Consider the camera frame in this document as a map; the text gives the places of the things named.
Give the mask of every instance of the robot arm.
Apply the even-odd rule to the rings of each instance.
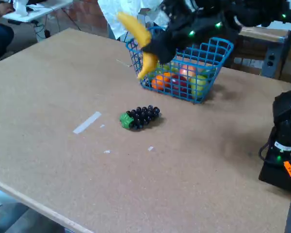
[[[170,62],[176,49],[225,34],[239,33],[241,25],[268,26],[272,21],[291,23],[291,10],[286,0],[164,0],[159,9],[169,17],[165,31],[152,38],[143,51],[155,54],[162,64]]]

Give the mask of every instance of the person's hand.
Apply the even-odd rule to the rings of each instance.
[[[0,3],[0,16],[6,15],[13,11],[13,6],[7,2]]]

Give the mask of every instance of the orange tag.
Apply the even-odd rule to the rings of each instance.
[[[288,171],[289,175],[291,176],[291,164],[288,161],[283,162],[286,170]]]

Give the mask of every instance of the brick wall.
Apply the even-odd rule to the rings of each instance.
[[[75,1],[65,11],[80,26],[89,26],[101,31],[107,31],[107,21],[98,5],[97,0]],[[61,22],[69,22],[68,17],[61,10],[57,11],[57,17]]]

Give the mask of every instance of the basket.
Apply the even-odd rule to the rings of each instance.
[[[149,28],[152,34],[162,31],[160,27]],[[135,39],[126,43],[132,64],[138,74],[142,68],[142,51]],[[174,59],[147,74],[140,84],[143,88],[170,95],[193,103],[201,103],[209,93],[222,65],[233,50],[233,43],[212,37],[199,47],[192,45],[177,50]]]

